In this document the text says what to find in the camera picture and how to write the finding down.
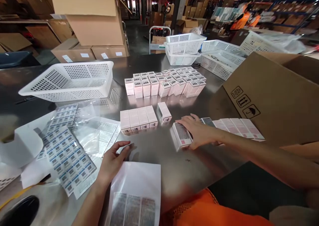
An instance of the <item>plastic bag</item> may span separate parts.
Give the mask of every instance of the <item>plastic bag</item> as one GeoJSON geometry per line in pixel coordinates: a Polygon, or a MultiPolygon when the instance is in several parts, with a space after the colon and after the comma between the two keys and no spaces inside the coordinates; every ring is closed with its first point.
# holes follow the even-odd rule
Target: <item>plastic bag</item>
{"type": "Polygon", "coordinates": [[[199,25],[199,27],[192,28],[189,32],[196,33],[198,35],[202,35],[203,34],[203,26],[199,25]]]}

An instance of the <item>concrete floor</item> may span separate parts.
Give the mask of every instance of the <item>concrete floor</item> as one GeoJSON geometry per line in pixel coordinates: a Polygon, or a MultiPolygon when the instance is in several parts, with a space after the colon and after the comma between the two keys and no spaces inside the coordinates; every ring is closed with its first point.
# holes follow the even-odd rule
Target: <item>concrete floor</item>
{"type": "MultiPolygon", "coordinates": [[[[130,55],[147,55],[149,53],[149,42],[144,36],[149,35],[149,27],[142,25],[138,20],[125,21],[125,24],[130,55]]],[[[39,56],[36,59],[41,65],[59,63],[49,49],[37,49],[37,51],[39,56]]]]}

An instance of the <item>white sheet of paper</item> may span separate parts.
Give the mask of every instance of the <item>white sheet of paper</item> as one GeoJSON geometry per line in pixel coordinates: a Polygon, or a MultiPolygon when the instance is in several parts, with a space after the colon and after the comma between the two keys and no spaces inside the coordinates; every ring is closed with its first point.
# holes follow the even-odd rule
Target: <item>white sheet of paper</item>
{"type": "MultiPolygon", "coordinates": [[[[135,206],[138,207],[138,203],[136,203],[136,199],[138,198],[141,199],[140,201],[141,207],[143,207],[142,201],[144,200],[145,202],[146,198],[150,199],[151,202],[154,200],[155,201],[154,226],[158,226],[160,223],[160,196],[161,196],[160,181],[161,181],[160,165],[140,163],[140,162],[124,162],[120,171],[112,180],[106,225],[109,226],[111,222],[114,196],[119,194],[126,194],[127,196],[126,203],[123,201],[120,202],[123,205],[120,205],[120,207],[118,208],[121,208],[124,205],[126,205],[126,208],[131,206],[130,210],[127,210],[126,213],[130,212],[131,214],[133,214],[134,213],[133,211],[135,211],[134,209],[135,206]]],[[[140,217],[139,225],[141,225],[142,223],[142,217],[140,215],[141,215],[141,212],[138,215],[140,217]]],[[[119,218],[112,219],[112,222],[114,223],[117,223],[118,221],[121,221],[121,219],[119,218]]]]}

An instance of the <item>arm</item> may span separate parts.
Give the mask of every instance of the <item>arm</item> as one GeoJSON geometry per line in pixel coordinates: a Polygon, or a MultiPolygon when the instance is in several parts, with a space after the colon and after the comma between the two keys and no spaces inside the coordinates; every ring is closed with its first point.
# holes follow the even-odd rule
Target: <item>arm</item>
{"type": "Polygon", "coordinates": [[[246,157],[285,184],[296,189],[319,189],[319,165],[280,148],[246,139],[229,132],[204,125],[191,114],[176,122],[193,135],[190,148],[219,141],[246,157]]]}
{"type": "Polygon", "coordinates": [[[120,155],[116,154],[116,151],[127,144],[130,141],[116,142],[103,156],[99,174],[96,181],[93,183],[88,195],[86,196],[80,211],[77,213],[72,226],[97,226],[106,190],[111,183],[112,179],[118,173],[123,163],[123,160],[128,154],[129,147],[122,150],[120,155]]]}

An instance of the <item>sticker sheet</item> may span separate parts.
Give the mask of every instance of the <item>sticker sheet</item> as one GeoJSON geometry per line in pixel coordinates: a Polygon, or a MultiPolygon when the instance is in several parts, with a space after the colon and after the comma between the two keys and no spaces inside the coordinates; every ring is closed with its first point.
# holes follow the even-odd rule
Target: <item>sticker sheet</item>
{"type": "Polygon", "coordinates": [[[44,149],[68,196],[96,170],[66,126],[45,137],[44,149]]]}

